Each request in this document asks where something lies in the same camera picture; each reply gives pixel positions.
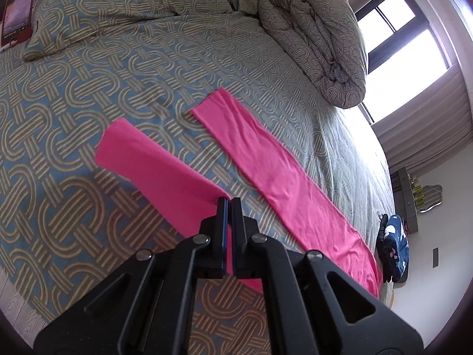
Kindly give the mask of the pink pants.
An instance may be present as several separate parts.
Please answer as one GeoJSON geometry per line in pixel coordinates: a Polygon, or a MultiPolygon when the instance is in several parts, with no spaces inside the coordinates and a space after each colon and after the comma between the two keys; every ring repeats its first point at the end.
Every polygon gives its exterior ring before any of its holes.
{"type": "MultiPolygon", "coordinates": [[[[359,232],[249,110],[220,88],[191,112],[303,249],[322,251],[369,293],[379,294],[382,274],[359,232]]],[[[129,179],[185,237],[195,235],[227,195],[125,119],[106,129],[95,161],[129,179]]]]}

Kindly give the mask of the folded black garment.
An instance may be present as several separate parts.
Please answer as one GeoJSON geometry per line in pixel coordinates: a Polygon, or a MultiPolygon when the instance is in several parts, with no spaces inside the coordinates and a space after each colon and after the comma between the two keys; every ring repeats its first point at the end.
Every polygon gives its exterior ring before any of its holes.
{"type": "Polygon", "coordinates": [[[385,254],[385,243],[384,243],[384,235],[385,235],[385,227],[388,223],[388,215],[383,214],[380,216],[380,225],[378,230],[378,236],[376,240],[376,250],[378,253],[378,258],[382,263],[382,272],[383,272],[383,282],[387,283],[390,282],[392,279],[392,272],[389,259],[385,254]]]}

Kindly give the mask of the folded navy floral garment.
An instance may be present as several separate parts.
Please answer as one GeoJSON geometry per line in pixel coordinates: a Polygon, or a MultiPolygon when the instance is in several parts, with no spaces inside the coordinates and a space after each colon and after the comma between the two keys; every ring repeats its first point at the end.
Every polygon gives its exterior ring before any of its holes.
{"type": "Polygon", "coordinates": [[[402,218],[399,215],[388,217],[384,235],[385,254],[392,272],[392,281],[400,282],[410,260],[410,247],[402,218]]]}

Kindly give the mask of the grey dresser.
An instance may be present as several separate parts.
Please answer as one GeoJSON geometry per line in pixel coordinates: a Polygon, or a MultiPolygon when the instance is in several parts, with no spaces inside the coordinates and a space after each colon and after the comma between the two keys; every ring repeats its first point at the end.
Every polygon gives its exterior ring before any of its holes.
{"type": "Polygon", "coordinates": [[[417,210],[410,184],[410,176],[405,167],[391,174],[391,186],[396,213],[402,218],[407,233],[409,235],[417,233],[419,231],[417,210]]]}

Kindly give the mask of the cloud shaped mirror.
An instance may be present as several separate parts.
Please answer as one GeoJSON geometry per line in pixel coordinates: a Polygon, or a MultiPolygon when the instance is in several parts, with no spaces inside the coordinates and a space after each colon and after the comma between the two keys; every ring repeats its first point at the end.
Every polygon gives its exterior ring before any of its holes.
{"type": "Polygon", "coordinates": [[[443,187],[440,184],[426,185],[422,188],[421,196],[416,205],[418,213],[425,213],[441,205],[443,202],[443,187]]]}

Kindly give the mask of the right beige curtain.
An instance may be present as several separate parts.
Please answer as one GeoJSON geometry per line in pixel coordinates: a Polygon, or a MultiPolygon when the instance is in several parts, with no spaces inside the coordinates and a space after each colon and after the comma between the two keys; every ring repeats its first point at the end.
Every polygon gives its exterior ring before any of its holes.
{"type": "Polygon", "coordinates": [[[460,66],[450,67],[427,89],[372,126],[390,173],[420,176],[472,142],[472,111],[460,66]]]}

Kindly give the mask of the patterned grey bed sheet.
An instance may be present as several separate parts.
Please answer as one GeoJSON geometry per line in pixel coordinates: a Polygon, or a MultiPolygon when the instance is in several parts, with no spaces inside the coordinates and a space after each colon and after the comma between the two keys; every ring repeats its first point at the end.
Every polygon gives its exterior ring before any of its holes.
{"type": "Polygon", "coordinates": [[[257,17],[227,0],[35,0],[34,36],[1,54],[1,311],[38,333],[138,249],[180,240],[127,180],[95,163],[126,119],[242,200],[260,230],[300,245],[191,110],[235,95],[373,248],[394,211],[362,113],[324,100],[257,17]]]}

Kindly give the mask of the dark framed window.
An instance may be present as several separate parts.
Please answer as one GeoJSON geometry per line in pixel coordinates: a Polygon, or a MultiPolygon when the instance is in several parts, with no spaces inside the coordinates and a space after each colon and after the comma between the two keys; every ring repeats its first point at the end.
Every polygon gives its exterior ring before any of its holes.
{"type": "Polygon", "coordinates": [[[371,0],[356,17],[369,61],[359,107],[374,124],[430,87],[452,61],[415,0],[371,0]]]}

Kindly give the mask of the folded patterned duvet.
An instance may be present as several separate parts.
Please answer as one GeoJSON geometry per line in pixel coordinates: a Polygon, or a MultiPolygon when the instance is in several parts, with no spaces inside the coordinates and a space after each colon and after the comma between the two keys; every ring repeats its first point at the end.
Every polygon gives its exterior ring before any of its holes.
{"type": "Polygon", "coordinates": [[[342,109],[366,94],[368,56],[348,0],[237,0],[302,69],[322,97],[342,109]]]}

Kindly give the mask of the smartphone in red case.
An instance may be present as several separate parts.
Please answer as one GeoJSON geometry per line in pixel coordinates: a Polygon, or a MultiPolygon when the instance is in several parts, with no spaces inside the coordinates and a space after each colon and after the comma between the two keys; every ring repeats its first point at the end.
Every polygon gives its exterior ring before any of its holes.
{"type": "Polygon", "coordinates": [[[1,21],[1,51],[26,42],[33,33],[34,0],[7,0],[1,21]]]}

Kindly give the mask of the dark wall switch plate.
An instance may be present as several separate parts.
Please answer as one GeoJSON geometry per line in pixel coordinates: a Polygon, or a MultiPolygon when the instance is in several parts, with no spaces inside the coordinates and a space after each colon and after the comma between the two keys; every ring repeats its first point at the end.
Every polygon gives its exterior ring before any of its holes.
{"type": "Polygon", "coordinates": [[[439,248],[432,250],[432,267],[436,268],[439,266],[439,248]]]}

